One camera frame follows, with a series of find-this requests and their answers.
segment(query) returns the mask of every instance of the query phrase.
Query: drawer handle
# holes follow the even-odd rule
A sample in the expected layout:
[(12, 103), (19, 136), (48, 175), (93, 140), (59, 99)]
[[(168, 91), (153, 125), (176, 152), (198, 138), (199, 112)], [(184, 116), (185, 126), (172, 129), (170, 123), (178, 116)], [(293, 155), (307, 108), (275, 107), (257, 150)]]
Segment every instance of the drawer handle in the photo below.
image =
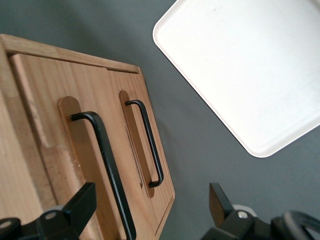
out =
[(162, 167), (161, 167), (161, 162), (160, 162), (160, 158), (159, 158), (159, 155), (158, 155), (158, 150), (157, 150), (157, 146), (156, 146), (156, 143), (155, 143), (154, 135), (152, 133), (151, 125), (150, 125), (150, 122), (149, 122), (148, 113), (147, 113), (147, 110), (146, 110), (146, 106), (142, 101), (140, 101), (140, 100), (130, 100), (130, 101), (126, 101), (125, 102), (126, 106), (129, 106), (131, 104), (138, 105), (138, 107), (140, 109), (140, 113), (141, 113), (141, 116), (142, 116), (142, 121), (143, 121), (143, 124), (144, 124), (145, 132), (146, 132), (146, 135), (148, 137), (149, 145), (150, 145), (150, 148), (151, 148), (151, 153), (152, 153), (153, 161), (154, 161), (154, 164), (155, 164), (156, 173), (158, 174), (158, 181), (149, 182), (149, 188), (155, 188), (155, 187), (160, 186), (160, 184), (163, 182), (163, 180), (164, 180), (164, 172), (163, 172)]
[(126, 194), (116, 165), (115, 157), (113, 155), (110, 141), (108, 139), (107, 131), (101, 117), (93, 111), (86, 111), (73, 114), (70, 116), (70, 119), (72, 121), (87, 119), (92, 124), (96, 140), (98, 142), (103, 158), (105, 170), (108, 174), (116, 205), (118, 207), (122, 224), (124, 226), (126, 238), (128, 240), (135, 240), (137, 237), (135, 224), (132, 219)]

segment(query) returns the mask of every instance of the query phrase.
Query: black clamp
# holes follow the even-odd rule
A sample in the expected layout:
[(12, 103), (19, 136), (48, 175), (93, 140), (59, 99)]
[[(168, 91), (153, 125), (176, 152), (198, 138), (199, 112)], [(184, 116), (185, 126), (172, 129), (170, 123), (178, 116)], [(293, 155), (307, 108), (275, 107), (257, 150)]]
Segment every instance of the black clamp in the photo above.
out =
[(0, 219), (0, 240), (78, 240), (96, 208), (96, 185), (87, 182), (61, 210), (26, 225), (16, 217)]
[(320, 221), (299, 211), (288, 211), (267, 224), (235, 210), (218, 183), (210, 184), (209, 208), (216, 227), (202, 240), (315, 240), (307, 229), (320, 233)]

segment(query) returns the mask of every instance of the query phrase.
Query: gray surface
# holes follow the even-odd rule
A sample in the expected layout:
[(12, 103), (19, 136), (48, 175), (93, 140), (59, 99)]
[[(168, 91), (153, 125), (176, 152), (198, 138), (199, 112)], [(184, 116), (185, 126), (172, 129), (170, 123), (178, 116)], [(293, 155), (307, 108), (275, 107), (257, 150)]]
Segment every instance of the gray surface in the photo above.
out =
[(176, 193), (162, 240), (197, 240), (213, 225), (210, 182), (267, 222), (287, 210), (320, 218), (320, 129), (271, 157), (249, 155), (153, 42), (173, 3), (2, 0), (0, 33), (142, 68)]

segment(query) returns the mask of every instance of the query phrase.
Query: metal screw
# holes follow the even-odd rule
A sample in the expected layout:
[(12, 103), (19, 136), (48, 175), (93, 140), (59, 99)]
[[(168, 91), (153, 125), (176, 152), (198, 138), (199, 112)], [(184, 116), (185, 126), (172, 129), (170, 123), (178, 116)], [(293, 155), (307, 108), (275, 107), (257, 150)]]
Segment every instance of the metal screw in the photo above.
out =
[(245, 211), (238, 211), (238, 217), (241, 219), (247, 219), (248, 214)]
[(5, 229), (6, 227), (9, 227), (11, 225), (11, 221), (5, 221), (2, 224), (0, 224), (0, 229)]
[(52, 211), (52, 212), (48, 213), (47, 215), (45, 215), (44, 218), (49, 220), (49, 219), (53, 219), (56, 215), (57, 214), (54, 211)]

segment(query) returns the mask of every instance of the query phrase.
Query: white plastic tray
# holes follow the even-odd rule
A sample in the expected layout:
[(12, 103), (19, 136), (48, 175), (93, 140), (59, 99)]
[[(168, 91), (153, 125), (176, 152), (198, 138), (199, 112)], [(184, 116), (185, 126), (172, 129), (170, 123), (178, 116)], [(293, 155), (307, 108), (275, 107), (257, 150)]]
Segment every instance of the white plastic tray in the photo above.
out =
[(320, 125), (319, 0), (178, 0), (153, 39), (253, 156)]

